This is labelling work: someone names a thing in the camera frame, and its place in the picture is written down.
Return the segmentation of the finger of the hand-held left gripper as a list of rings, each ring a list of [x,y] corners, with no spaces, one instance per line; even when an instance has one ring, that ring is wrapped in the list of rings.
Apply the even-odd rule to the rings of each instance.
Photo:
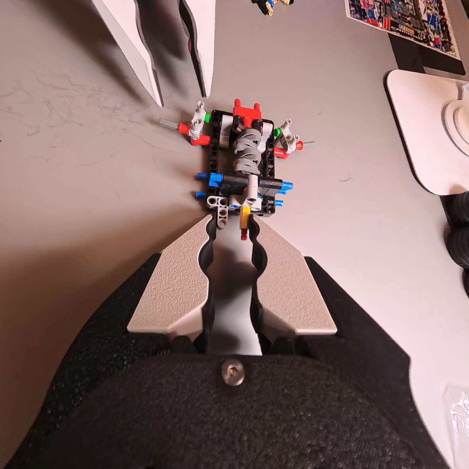
[[[138,80],[159,107],[163,107],[153,56],[144,39],[138,2],[93,0],[109,32],[125,55]]]
[[[216,2],[181,0],[180,16],[189,34],[190,55],[201,95],[208,98],[213,80]]]

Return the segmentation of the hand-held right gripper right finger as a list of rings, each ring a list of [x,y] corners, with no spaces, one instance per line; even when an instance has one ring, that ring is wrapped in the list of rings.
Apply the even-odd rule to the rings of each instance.
[[[255,332],[268,343],[278,338],[335,335],[337,326],[302,252],[263,221],[249,218],[252,263],[250,317]]]

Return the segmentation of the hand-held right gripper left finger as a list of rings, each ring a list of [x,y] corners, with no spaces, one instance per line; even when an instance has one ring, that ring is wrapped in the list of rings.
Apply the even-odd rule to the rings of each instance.
[[[195,340],[203,331],[203,307],[209,298],[209,279],[200,255],[211,241],[209,214],[168,245],[127,325],[130,333],[159,333]]]

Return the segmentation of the multicoloured lego vehicle frame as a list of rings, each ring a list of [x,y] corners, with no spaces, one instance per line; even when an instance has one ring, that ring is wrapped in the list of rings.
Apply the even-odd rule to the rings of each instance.
[[[199,101],[189,125],[159,120],[160,125],[186,136],[193,146],[208,148],[208,170],[196,176],[206,190],[196,192],[195,197],[216,214],[217,229],[227,226],[229,213],[238,214],[243,241],[248,239],[249,217],[273,215],[284,203],[277,196],[293,188],[292,183],[275,177],[275,158],[286,160],[316,145],[291,132],[291,123],[286,119],[277,127],[262,118],[259,103],[248,108],[240,99],[234,101],[231,113],[213,110],[209,114]]]

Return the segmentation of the small lego minifigure parts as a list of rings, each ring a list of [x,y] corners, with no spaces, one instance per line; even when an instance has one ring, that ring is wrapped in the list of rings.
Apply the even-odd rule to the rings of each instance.
[[[295,1],[294,0],[251,0],[252,4],[258,6],[261,12],[264,15],[272,16],[274,12],[274,6],[281,2],[287,6],[292,5]]]

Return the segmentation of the colourful toy box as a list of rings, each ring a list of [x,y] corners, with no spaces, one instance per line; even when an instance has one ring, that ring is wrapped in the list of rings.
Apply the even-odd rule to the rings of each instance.
[[[460,60],[444,0],[346,0],[348,18]]]

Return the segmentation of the white booklet sheet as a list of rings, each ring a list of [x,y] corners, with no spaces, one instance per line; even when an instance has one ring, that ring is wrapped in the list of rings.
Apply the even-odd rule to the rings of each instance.
[[[439,196],[467,192],[468,81],[396,69],[385,85],[419,184]]]

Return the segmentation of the clear plastic bag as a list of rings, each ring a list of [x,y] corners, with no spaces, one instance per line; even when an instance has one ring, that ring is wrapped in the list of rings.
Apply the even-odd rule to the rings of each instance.
[[[454,468],[469,468],[469,391],[449,384],[443,394]]]

